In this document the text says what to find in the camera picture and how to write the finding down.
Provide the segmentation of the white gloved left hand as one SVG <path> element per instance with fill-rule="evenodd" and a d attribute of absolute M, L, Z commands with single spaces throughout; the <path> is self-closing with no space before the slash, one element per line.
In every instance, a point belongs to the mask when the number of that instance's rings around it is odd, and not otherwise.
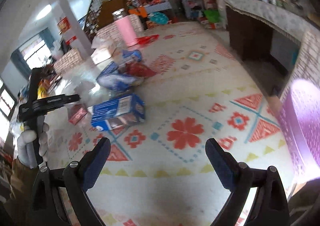
<path fill-rule="evenodd" d="M 42 158 L 40 164 L 48 161 L 48 135 L 49 126 L 43 124 L 40 136 L 29 127 L 24 130 L 17 139 L 17 150 L 19 161 L 28 168 L 38 167 L 33 142 L 39 143 L 39 156 Z"/>

